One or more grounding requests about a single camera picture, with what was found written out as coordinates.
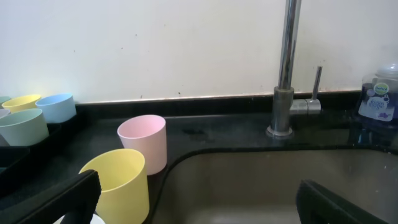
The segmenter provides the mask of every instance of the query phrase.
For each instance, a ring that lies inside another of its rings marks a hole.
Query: black countertop
[[[123,148],[116,130],[127,119],[96,119],[66,145],[54,148],[60,152],[47,162],[37,164],[39,168],[35,167],[37,172],[33,176],[13,194],[0,200],[0,210],[77,175],[92,158]],[[363,129],[352,121],[351,111],[347,110],[326,110],[318,116],[292,117],[294,135],[289,139],[267,136],[270,113],[169,116],[166,121],[167,166],[160,173],[148,176],[152,212],[168,170],[194,154],[355,148],[396,153],[393,137]]]

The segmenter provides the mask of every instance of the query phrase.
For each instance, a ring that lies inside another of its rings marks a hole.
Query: pink cup
[[[167,163],[166,120],[157,115],[131,118],[118,128],[126,149],[135,149],[145,157],[147,175],[160,172]]]

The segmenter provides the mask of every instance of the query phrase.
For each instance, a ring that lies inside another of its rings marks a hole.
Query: white plate
[[[62,219],[63,219],[63,217],[58,219],[54,224],[61,224]],[[102,218],[93,214],[93,218],[91,219],[90,224],[105,224],[105,222],[104,222],[104,220],[102,220]]]

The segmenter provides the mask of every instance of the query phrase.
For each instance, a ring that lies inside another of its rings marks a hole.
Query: black tray
[[[0,167],[3,167],[0,172],[0,197],[12,193],[22,183],[30,180],[43,163],[61,152],[63,146],[83,129],[87,122],[86,113],[78,110],[77,114],[66,122],[48,124],[50,135],[37,144],[0,147]]]

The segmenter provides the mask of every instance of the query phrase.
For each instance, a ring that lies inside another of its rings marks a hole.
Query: stainless steel sink
[[[193,156],[170,171],[152,223],[300,223],[295,194],[302,179],[398,223],[398,156],[371,150]]]

